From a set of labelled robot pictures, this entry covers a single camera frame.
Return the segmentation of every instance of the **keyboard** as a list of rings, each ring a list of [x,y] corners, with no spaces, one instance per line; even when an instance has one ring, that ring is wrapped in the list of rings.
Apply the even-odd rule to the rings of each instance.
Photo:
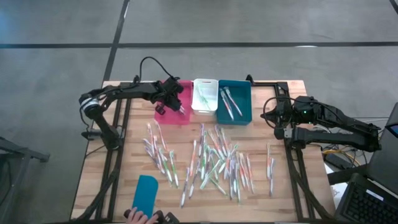
[[[353,174],[335,218],[357,223],[398,223],[398,199],[359,174]]]

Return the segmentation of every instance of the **person's hand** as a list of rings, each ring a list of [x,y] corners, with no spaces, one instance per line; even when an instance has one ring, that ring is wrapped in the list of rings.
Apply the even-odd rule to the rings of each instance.
[[[148,216],[144,215],[142,211],[137,212],[137,208],[133,208],[127,218],[126,224],[154,224],[158,218],[155,214],[148,220]]]

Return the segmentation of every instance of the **wooden table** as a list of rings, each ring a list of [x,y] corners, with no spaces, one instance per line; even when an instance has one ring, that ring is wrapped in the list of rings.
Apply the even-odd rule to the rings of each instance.
[[[303,81],[287,82],[291,97],[296,98],[299,95],[307,94]],[[104,86],[118,84],[119,82],[104,82]],[[142,174],[152,175],[159,181],[154,211],[160,209],[165,214],[172,212],[180,222],[296,221],[284,143],[276,140],[273,129],[268,127],[264,120],[260,118],[264,102],[272,96],[275,96],[274,90],[270,87],[252,88],[253,121],[247,126],[223,126],[226,135],[231,138],[232,142],[239,143],[239,151],[250,155],[255,194],[245,191],[241,187],[242,202],[238,204],[236,200],[230,201],[229,198],[222,195],[211,183],[204,190],[199,190],[201,181],[197,181],[192,199],[187,199],[183,208],[180,208],[179,205],[186,168],[190,165],[192,156],[192,142],[194,139],[199,139],[200,123],[204,123],[206,129],[213,128],[214,124],[216,124],[216,118],[213,116],[191,115],[191,123],[189,125],[161,125],[168,148],[173,149],[176,153],[176,168],[180,184],[180,188],[176,189],[169,185],[166,176],[161,175],[154,166],[142,143],[142,138],[148,138],[146,124],[153,123],[154,105],[141,99],[133,100],[126,134],[114,221],[123,222],[125,220],[123,212],[131,207],[137,181]],[[271,101],[267,105],[267,111],[273,109],[274,106],[275,101]],[[113,119],[114,107],[115,102],[104,114],[109,123]],[[267,143],[271,144],[271,156],[276,159],[274,196],[272,198],[268,196],[269,182],[266,178]],[[87,152],[96,149],[102,144],[100,140],[90,142]],[[105,155],[106,150],[102,149],[85,160],[72,218],[78,217],[98,193],[103,175]],[[333,197],[319,148],[308,146],[303,150],[303,156],[311,191],[326,210],[333,214],[335,210]],[[227,181],[220,180],[220,182],[225,191],[228,192]],[[301,190],[300,195],[303,212],[306,214],[307,209]]]

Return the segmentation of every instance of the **finger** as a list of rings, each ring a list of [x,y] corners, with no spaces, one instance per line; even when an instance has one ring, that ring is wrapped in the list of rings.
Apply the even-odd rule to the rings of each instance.
[[[152,218],[150,218],[146,224],[154,224],[157,220],[158,216],[155,214]]]
[[[143,213],[142,211],[137,212],[137,213],[134,215],[134,218],[132,218],[132,222],[133,222],[133,223],[138,222],[138,220],[141,218],[141,216],[142,216],[143,214],[144,214],[144,213]]]
[[[137,207],[135,207],[135,208],[130,210],[129,217],[127,218],[127,220],[129,220],[129,222],[131,222],[131,220],[132,220],[134,214],[136,213],[136,211],[137,211]]]
[[[148,220],[148,216],[144,215],[143,217],[141,217],[138,221],[137,224],[145,224],[145,222]]]

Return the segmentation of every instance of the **white container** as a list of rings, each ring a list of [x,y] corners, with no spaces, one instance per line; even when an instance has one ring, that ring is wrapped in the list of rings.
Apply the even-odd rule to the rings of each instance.
[[[214,115],[218,107],[218,80],[193,81],[192,109],[196,115]]]

